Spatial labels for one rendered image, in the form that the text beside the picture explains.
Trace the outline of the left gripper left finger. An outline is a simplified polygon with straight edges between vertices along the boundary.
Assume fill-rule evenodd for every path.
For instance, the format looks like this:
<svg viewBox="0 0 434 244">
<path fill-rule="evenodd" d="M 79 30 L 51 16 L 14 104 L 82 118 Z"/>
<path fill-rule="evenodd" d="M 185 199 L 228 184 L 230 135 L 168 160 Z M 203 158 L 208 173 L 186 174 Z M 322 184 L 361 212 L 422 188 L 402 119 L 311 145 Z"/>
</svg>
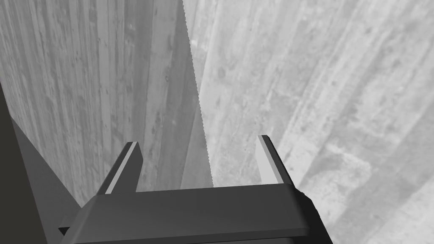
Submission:
<svg viewBox="0 0 434 244">
<path fill-rule="evenodd" d="M 107 174 L 97 195 L 136 192 L 143 165 L 137 141 L 127 142 Z"/>
</svg>

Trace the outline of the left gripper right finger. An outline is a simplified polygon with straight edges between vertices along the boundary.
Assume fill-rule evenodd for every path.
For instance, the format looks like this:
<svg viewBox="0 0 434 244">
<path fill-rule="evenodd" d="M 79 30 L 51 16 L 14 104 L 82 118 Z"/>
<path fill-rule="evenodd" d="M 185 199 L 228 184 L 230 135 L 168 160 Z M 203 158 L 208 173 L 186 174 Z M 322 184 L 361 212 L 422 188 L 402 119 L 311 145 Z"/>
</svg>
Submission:
<svg viewBox="0 0 434 244">
<path fill-rule="evenodd" d="M 255 158 L 262 184 L 293 184 L 269 136 L 257 136 Z"/>
</svg>

